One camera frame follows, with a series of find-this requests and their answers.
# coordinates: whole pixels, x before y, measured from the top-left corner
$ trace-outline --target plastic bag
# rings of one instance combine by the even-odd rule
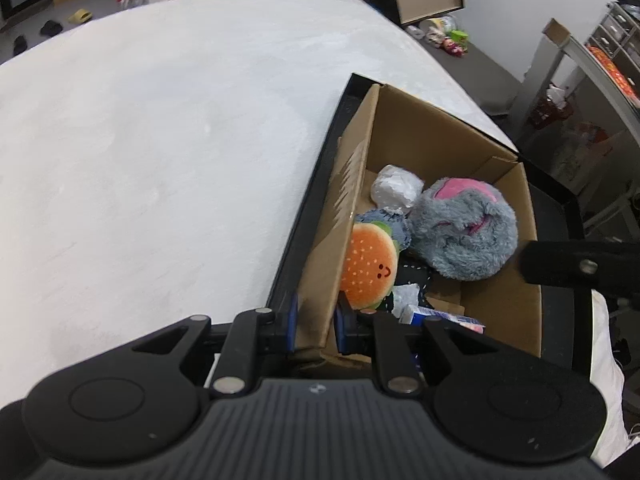
[[[426,33],[425,39],[431,46],[440,48],[442,46],[442,42],[446,40],[447,37],[441,30],[438,30],[435,27],[430,27]]]
[[[575,194],[580,193],[589,173],[612,151],[611,141],[615,137],[609,137],[602,128],[587,121],[564,125],[550,175]]]
[[[402,311],[406,306],[418,306],[418,294],[420,294],[420,285],[417,283],[409,283],[408,285],[396,285],[392,292],[394,294],[394,307],[391,313],[396,319],[400,319]]]
[[[371,185],[371,198],[382,209],[400,209],[408,213],[420,196],[424,182],[411,171],[388,164]]]

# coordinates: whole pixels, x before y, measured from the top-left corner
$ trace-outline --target crumpled plastic wrap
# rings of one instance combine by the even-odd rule
[[[417,283],[409,283],[408,285],[396,285],[392,292],[394,294],[394,307],[391,311],[397,319],[400,318],[402,311],[406,306],[418,306],[418,294],[420,293],[420,285]]]
[[[447,36],[441,30],[438,30],[435,27],[430,27],[425,33],[424,39],[427,40],[427,43],[431,46],[440,48],[442,46],[442,42],[447,39]]]
[[[371,185],[371,199],[378,208],[400,209],[408,213],[420,196],[424,182],[411,171],[387,164]]]

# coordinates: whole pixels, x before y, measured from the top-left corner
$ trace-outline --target black tray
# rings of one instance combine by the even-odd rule
[[[285,312],[294,301],[324,205],[338,138],[373,84],[380,83],[352,74],[338,102],[271,287],[267,306],[276,311]],[[498,142],[484,132],[480,133]],[[575,196],[519,153],[508,146],[504,147],[516,153],[518,160],[524,163],[538,240],[583,239],[582,221]],[[291,309],[290,314],[295,316],[295,313],[296,309]],[[559,366],[572,368],[588,377],[591,370],[592,316],[590,290],[543,286],[542,358]]]

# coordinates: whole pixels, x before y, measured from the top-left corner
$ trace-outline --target white cloth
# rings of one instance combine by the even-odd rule
[[[622,386],[625,377],[613,359],[609,337],[609,312],[604,297],[595,290],[593,302],[593,351],[591,352],[591,383],[599,389],[607,404],[607,421],[591,457],[601,467],[613,462],[629,447],[640,442],[630,441],[622,420]]]
[[[0,406],[191,314],[263,306],[352,72],[507,137],[360,0],[175,0],[0,66]]]

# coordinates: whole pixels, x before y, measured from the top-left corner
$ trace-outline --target hamburger plush toy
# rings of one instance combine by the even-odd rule
[[[377,308],[388,296],[398,271],[398,249],[384,222],[353,225],[340,280],[352,308]]]

